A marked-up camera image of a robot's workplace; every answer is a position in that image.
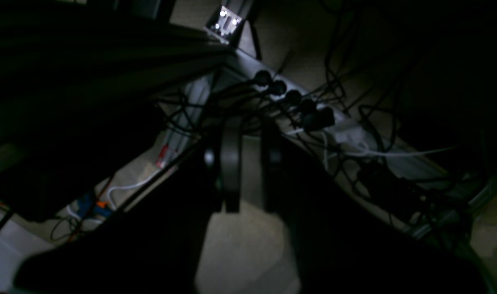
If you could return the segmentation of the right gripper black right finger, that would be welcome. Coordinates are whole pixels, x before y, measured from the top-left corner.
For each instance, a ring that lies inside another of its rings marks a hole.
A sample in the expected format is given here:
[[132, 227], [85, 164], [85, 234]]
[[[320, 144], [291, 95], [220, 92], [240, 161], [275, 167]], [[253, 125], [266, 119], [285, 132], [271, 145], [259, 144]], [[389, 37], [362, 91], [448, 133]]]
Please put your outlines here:
[[263, 120], [260, 131], [260, 167], [262, 175], [263, 208], [274, 215], [282, 214], [280, 190], [284, 162], [283, 137], [273, 120]]

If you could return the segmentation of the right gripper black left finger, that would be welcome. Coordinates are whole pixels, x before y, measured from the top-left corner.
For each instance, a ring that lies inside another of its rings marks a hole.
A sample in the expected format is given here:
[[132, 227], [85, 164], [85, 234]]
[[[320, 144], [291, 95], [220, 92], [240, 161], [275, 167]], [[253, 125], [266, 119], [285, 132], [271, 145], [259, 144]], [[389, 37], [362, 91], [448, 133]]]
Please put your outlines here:
[[221, 133], [220, 175], [226, 213], [240, 210], [242, 129], [243, 118], [235, 116], [226, 119]]

